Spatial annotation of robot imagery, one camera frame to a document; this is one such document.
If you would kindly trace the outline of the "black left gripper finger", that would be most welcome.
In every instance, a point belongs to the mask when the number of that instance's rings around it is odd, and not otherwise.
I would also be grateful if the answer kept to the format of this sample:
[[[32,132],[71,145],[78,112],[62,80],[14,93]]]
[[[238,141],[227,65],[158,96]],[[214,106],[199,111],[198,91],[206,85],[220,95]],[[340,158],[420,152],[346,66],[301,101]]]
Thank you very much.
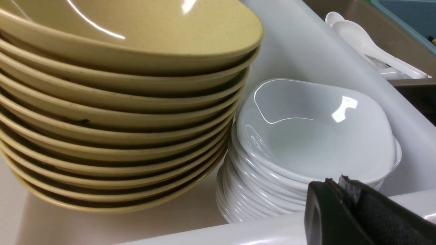
[[[308,185],[308,245],[434,245],[435,224],[374,188],[341,176]]]

